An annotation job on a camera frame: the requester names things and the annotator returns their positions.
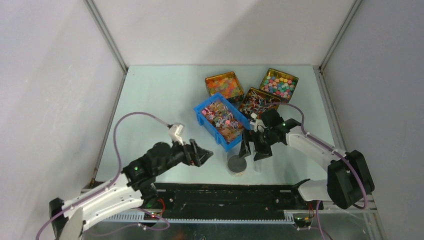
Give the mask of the clear plastic scoop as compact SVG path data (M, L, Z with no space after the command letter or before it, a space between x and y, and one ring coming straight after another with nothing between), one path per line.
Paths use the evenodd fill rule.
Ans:
M261 160L257 160L253 162L253 168L254 171L257 173L261 173L262 172L262 161Z

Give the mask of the white jar lid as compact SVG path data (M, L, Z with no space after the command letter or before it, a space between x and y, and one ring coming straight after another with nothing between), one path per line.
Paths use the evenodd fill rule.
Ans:
M245 158L239 158L237 155L232 155L228 160L227 160L227 169L242 169L242 168L246 168L247 169L247 161L245 160Z

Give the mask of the clear plastic jar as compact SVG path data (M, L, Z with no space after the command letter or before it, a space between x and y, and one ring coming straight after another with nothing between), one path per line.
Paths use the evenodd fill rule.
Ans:
M236 177L242 176L245 173L245 171L246 171L246 168L237 168L237 169L228 168L228 172L232 176L236 176Z

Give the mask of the blue plastic candy bin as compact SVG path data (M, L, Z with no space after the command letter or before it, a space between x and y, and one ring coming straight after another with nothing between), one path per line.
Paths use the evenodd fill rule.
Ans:
M221 93L216 93L194 107L197 122L211 134L226 152L242 140L243 130L250 129L249 120Z

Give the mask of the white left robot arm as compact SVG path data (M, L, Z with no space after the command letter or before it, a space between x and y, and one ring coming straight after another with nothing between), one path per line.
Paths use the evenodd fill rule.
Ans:
M92 190L72 199L59 197L49 202L54 236L60 239L68 221L81 210L78 233L123 211L133 208L153 208L158 202L158 191L154 185L156 177L183 163L201 167L213 152L204 149L190 139L189 143L168 144L158 142L143 156L133 160L118 174Z

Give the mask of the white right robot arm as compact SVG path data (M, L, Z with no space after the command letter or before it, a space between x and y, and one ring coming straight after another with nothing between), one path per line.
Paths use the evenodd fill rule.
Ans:
M272 146L278 143L294 148L314 160L325 172L326 179L305 179L291 188L291 204L304 209L312 201L332 201L341 209L357 207L359 200L375 190L375 184L365 156L358 150L337 149L306 131L303 123L290 118L283 119L276 109L251 115L252 129L242 132L240 158L251 155L254 145L254 161L273 155Z

